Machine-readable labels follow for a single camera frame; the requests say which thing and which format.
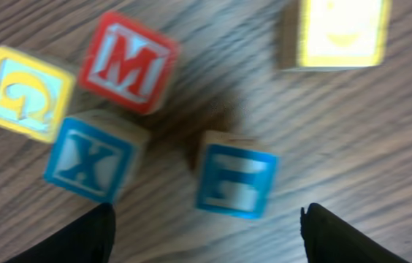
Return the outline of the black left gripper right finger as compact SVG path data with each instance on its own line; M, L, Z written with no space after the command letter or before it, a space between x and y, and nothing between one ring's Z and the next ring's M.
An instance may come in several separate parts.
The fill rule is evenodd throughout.
M300 210L308 263L408 263L318 203Z

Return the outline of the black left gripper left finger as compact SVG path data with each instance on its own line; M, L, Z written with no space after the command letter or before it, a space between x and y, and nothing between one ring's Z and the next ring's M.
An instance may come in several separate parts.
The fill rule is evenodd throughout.
M115 211L103 203L8 263L108 263L115 240Z

